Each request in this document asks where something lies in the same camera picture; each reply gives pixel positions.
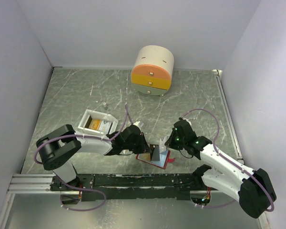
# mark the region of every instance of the metal frame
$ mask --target metal frame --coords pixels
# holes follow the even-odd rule
[[[217,82],[218,91],[219,91],[219,93],[221,95],[220,99],[221,99],[221,101],[222,101],[222,103],[224,105],[225,117],[227,119],[229,131],[230,131],[230,134],[232,136],[233,146],[234,146],[234,149],[235,149],[235,152],[236,152],[236,158],[237,158],[237,160],[240,160],[239,161],[240,163],[243,164],[244,163],[244,162],[242,162],[243,156],[242,156],[242,153],[241,153],[240,148],[239,148],[238,140],[237,140],[236,133],[235,133],[235,130],[234,130],[234,126],[233,126],[233,123],[232,123],[230,112],[229,112],[229,109],[228,109],[228,104],[227,104],[227,101],[225,99],[225,94],[224,94],[223,86],[221,84],[220,76],[219,75],[215,75],[215,78],[216,78],[216,82]]]

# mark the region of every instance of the marble surface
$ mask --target marble surface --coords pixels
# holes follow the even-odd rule
[[[134,121],[142,120],[142,131],[148,143],[157,144],[160,137],[170,135],[178,117],[193,108],[205,108],[220,120],[218,147],[236,159],[232,136],[228,128],[224,107],[215,76],[211,71],[174,71],[170,90],[163,96],[150,96],[137,92],[130,81],[130,70],[69,70],[56,68],[53,72],[36,128],[29,146],[22,173],[46,174],[41,165],[33,161],[36,141],[64,125],[74,129],[86,109],[112,114],[121,127],[125,115],[125,102]],[[103,102],[108,104],[105,110]],[[211,140],[216,133],[214,119],[203,111],[189,114],[197,135]],[[178,151],[171,152],[176,160],[166,169],[154,167],[131,156],[101,156],[77,153],[70,161],[79,173],[192,173],[203,162],[186,159]]]

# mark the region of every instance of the white wall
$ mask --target white wall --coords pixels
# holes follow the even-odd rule
[[[260,0],[18,0],[54,66],[133,67],[150,44],[176,68],[223,69]]]
[[[223,86],[245,162],[264,168],[286,229],[286,0],[262,0],[224,69]]]
[[[17,2],[0,0],[0,209],[24,161],[50,72]]]

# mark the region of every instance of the purple cable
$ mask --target purple cable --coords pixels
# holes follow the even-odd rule
[[[226,160],[227,162],[229,162],[230,164],[232,164],[233,166],[235,166],[235,167],[238,168],[239,170],[243,171],[245,174],[247,174],[249,177],[251,177],[251,178],[257,183],[257,185],[258,185],[258,186],[262,189],[262,191],[266,194],[266,196],[267,196],[267,198],[268,198],[268,200],[269,200],[269,202],[270,202],[270,205],[271,205],[271,208],[270,208],[270,209],[266,209],[266,211],[268,211],[268,212],[273,211],[273,210],[275,209],[275,206],[274,206],[274,204],[273,204],[273,201],[272,201],[272,199],[271,199],[269,193],[268,193],[267,190],[264,188],[264,186],[263,186],[253,175],[251,175],[248,171],[243,170],[238,164],[236,164],[234,161],[230,160],[229,158],[225,157],[224,155],[222,155],[222,154],[218,151],[215,142],[216,142],[216,140],[217,140],[217,138],[218,138],[218,135],[219,135],[220,126],[219,126],[219,121],[218,121],[218,119],[216,118],[216,116],[215,116],[213,113],[211,113],[210,111],[206,110],[206,109],[196,108],[196,109],[190,110],[190,111],[188,111],[187,113],[185,113],[185,114],[183,115],[183,117],[185,117],[186,115],[188,115],[190,112],[192,112],[192,111],[197,111],[197,110],[205,111],[205,112],[209,113],[209,114],[215,119],[215,121],[216,121],[216,124],[217,124],[217,132],[216,132],[216,135],[215,135],[214,140],[213,140],[213,147],[214,147],[214,150],[216,151],[216,153],[217,153],[219,156],[221,156],[224,160]],[[219,206],[202,206],[202,205],[200,205],[200,206],[202,206],[203,208],[221,208],[221,207],[225,207],[225,206],[227,206],[227,205],[229,205],[229,204],[232,204],[232,203],[234,203],[234,202],[235,202],[235,200],[232,201],[232,202],[223,204],[223,205],[219,205]]]
[[[96,209],[100,208],[101,206],[103,206],[105,204],[107,197],[106,197],[105,193],[103,193],[102,191],[97,190],[97,189],[92,189],[92,188],[74,187],[74,186],[71,186],[71,185],[67,184],[66,182],[64,182],[59,176],[56,175],[56,177],[62,184],[64,184],[65,186],[67,186],[69,188],[72,188],[72,189],[75,189],[75,190],[79,190],[79,191],[98,192],[98,193],[100,193],[100,194],[102,194],[104,196],[104,200],[103,200],[103,202],[100,205],[98,205],[96,207],[93,207],[93,208],[88,208],[88,209],[68,208],[68,207],[64,206],[64,204],[62,203],[62,196],[61,196],[60,201],[61,201],[61,207],[62,208],[70,210],[70,211],[92,211],[92,210],[96,210]]]
[[[94,139],[100,139],[102,141],[105,141],[105,142],[111,142],[113,139],[115,139],[117,137],[117,135],[119,135],[121,133],[121,131],[123,130],[125,124],[126,124],[126,121],[127,121],[127,117],[129,118],[130,122],[132,122],[130,116],[129,116],[129,113],[128,113],[128,105],[125,104],[125,109],[126,109],[126,115],[125,115],[125,118],[124,118],[124,122],[120,128],[120,130],[110,139],[101,139],[100,137],[97,137],[97,136],[92,136],[92,135],[64,135],[64,136],[60,136],[60,137],[56,137],[56,138],[53,138],[49,141],[46,141],[44,143],[42,143],[38,148],[37,150],[35,151],[34,153],[34,161],[39,164],[39,165],[42,165],[42,162],[41,161],[38,161],[37,160],[37,154],[39,153],[39,151],[47,144],[49,143],[52,143],[52,142],[56,142],[58,140],[62,140],[62,139],[65,139],[65,138],[69,138],[69,137],[82,137],[82,138],[94,138]]]

